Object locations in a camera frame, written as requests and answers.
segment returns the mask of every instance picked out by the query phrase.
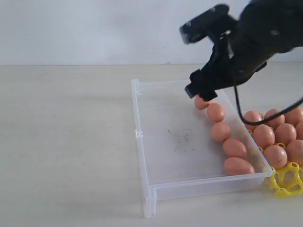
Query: white background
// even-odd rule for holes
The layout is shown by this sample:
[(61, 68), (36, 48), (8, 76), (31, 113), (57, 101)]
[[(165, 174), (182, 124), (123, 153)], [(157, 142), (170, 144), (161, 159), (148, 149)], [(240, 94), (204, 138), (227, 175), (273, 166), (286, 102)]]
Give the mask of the white background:
[(178, 28), (218, 3), (238, 18), (248, 0), (0, 0), (0, 65), (205, 62), (211, 42), (186, 46)]

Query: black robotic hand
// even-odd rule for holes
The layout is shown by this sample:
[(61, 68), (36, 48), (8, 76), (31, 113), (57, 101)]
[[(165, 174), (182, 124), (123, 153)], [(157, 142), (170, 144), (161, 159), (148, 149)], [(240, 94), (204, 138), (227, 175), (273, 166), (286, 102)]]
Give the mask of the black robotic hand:
[(239, 116), (250, 125), (271, 121), (299, 106), (303, 98), (260, 122), (248, 122), (241, 114), (237, 85), (264, 68), (274, 54), (303, 46), (303, 1), (252, 0), (238, 21), (228, 12), (227, 5), (217, 5), (180, 28), (185, 44), (205, 37), (214, 43), (208, 63), (190, 75), (185, 88), (189, 97), (210, 101), (217, 97), (215, 90), (234, 87)]

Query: clear plastic box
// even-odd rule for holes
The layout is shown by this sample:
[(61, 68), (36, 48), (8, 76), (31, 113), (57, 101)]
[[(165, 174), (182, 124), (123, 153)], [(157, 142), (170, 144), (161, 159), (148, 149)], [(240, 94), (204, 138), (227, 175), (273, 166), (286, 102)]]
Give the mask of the clear plastic box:
[(197, 110), (184, 91), (189, 80), (132, 80), (135, 137), (138, 142), (143, 211), (155, 216), (157, 201), (212, 193), (253, 190), (273, 170), (245, 129), (223, 91), (213, 100), (224, 106), (232, 137), (248, 149), (256, 173), (228, 176), (222, 144), (210, 137), (206, 110)]

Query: egg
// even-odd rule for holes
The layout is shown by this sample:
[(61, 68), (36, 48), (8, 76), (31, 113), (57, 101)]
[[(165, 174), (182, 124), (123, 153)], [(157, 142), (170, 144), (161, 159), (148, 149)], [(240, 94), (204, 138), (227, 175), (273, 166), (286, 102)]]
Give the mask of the egg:
[(264, 150), (275, 143), (275, 134), (272, 129), (265, 125), (258, 125), (252, 133), (255, 143)]
[(275, 169), (282, 169), (287, 164), (287, 153), (278, 145), (269, 146), (264, 150), (263, 155), (267, 162)]
[(254, 174), (254, 167), (246, 160), (240, 157), (229, 157), (224, 161), (224, 170), (229, 175)]
[(303, 166), (303, 140), (293, 140), (287, 147), (286, 152), (288, 161), (296, 162), (299, 166)]
[(303, 121), (297, 124), (295, 130), (297, 132), (297, 140), (303, 140)]
[(224, 141), (223, 150), (228, 157), (248, 158), (245, 145), (241, 141), (233, 138), (228, 138)]
[[(266, 112), (266, 114), (264, 115), (264, 118), (268, 118), (276, 113), (280, 112), (279, 109), (271, 109), (269, 111)], [(269, 122), (266, 122), (265, 124), (268, 125), (269, 127), (272, 127), (274, 130), (281, 124), (285, 123), (285, 116), (281, 115)]]
[(211, 129), (211, 137), (217, 142), (223, 142), (231, 136), (231, 128), (224, 122), (217, 122)]
[(285, 114), (285, 123), (296, 126), (303, 121), (303, 110), (300, 106)]
[(224, 120), (224, 108), (219, 103), (211, 103), (207, 108), (207, 116), (213, 122), (221, 122)]
[(297, 138), (295, 127), (289, 123), (281, 124), (275, 130), (276, 143), (283, 143), (286, 146)]
[[(262, 120), (262, 115), (257, 111), (250, 110), (244, 114), (244, 119), (249, 122), (259, 122)], [(254, 131), (256, 126), (245, 124), (245, 127), (251, 131)]]
[(198, 110), (204, 110), (210, 105), (210, 102), (206, 102), (200, 96), (196, 96), (194, 104)]

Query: white tabletop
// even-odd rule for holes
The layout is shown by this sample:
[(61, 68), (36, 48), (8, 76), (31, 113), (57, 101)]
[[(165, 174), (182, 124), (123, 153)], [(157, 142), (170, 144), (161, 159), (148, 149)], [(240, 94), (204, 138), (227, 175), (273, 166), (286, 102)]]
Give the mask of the white tabletop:
[[(199, 67), (0, 67), (0, 226), (300, 225), (303, 195), (266, 189), (160, 201), (143, 218), (130, 80), (187, 79)], [(239, 87), (243, 112), (292, 104), (302, 74), (301, 63), (269, 64)]]

